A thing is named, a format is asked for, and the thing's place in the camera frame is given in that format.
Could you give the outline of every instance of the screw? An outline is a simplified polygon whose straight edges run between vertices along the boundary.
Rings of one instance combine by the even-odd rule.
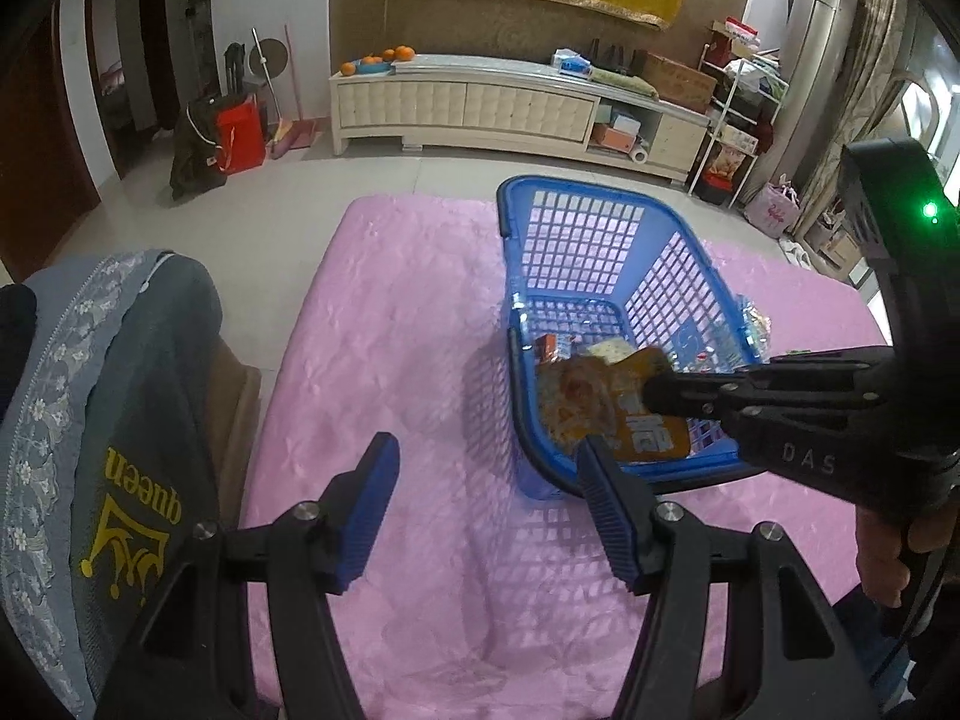
[[[316,501],[301,501],[294,507],[294,517],[308,522],[320,516],[320,505]]]
[[[198,522],[193,526],[193,538],[198,539],[198,541],[206,541],[208,538],[213,538],[215,533],[217,533],[216,522]]]
[[[673,501],[664,501],[656,507],[656,516],[667,522],[679,522],[683,519],[683,506]]]
[[[779,541],[784,537],[784,527],[779,522],[761,522],[760,536],[766,538],[767,541]]]

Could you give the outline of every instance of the tile floor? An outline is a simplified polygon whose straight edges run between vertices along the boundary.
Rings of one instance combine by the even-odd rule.
[[[404,154],[398,142],[378,141],[353,143],[338,158],[326,137],[178,205],[167,185],[172,149],[170,140],[153,143],[119,191],[104,196],[65,242],[61,256],[163,247],[202,262],[223,303],[224,340],[240,360],[263,371],[264,402],[323,252],[347,205],[366,194],[416,191],[493,201],[500,183],[514,175],[575,178],[651,194],[701,238],[782,257],[776,242],[738,215],[622,170],[466,149]]]

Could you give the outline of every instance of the finger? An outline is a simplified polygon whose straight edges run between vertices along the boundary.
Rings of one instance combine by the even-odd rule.
[[[861,553],[856,556],[856,570],[868,598],[885,607],[899,607],[901,591],[910,584],[910,569],[899,560],[877,560]]]
[[[910,525],[907,543],[914,552],[933,552],[947,546],[953,537],[960,504],[949,503],[933,514],[919,517]]]
[[[868,509],[856,510],[856,545],[861,553],[880,560],[896,560],[901,552],[901,533]]]

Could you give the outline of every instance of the pink tablecloth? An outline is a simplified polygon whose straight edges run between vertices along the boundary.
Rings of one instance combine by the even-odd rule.
[[[709,248],[731,288],[771,317],[775,352],[882,343],[853,290]],[[605,716],[640,630],[645,600],[611,576],[584,504],[515,489],[503,284],[493,204],[357,200],[277,378],[246,526],[316,498],[374,432],[400,440],[400,481],[367,573],[331,604],[371,718]],[[781,522],[832,601],[856,583],[847,504],[770,474],[671,497],[712,524]],[[723,652],[714,595],[704,678]],[[280,702],[262,589],[251,590],[251,646],[261,693]]]

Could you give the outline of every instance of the oval hole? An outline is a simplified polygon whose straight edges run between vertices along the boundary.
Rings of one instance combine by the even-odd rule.
[[[260,46],[263,49],[263,55],[267,58],[267,73],[270,74],[271,79],[275,79],[287,69],[287,61],[290,59],[287,47],[275,38],[261,38]],[[250,52],[250,72],[260,79],[267,77],[263,73],[260,52],[256,50],[256,44],[253,44],[253,50]]]

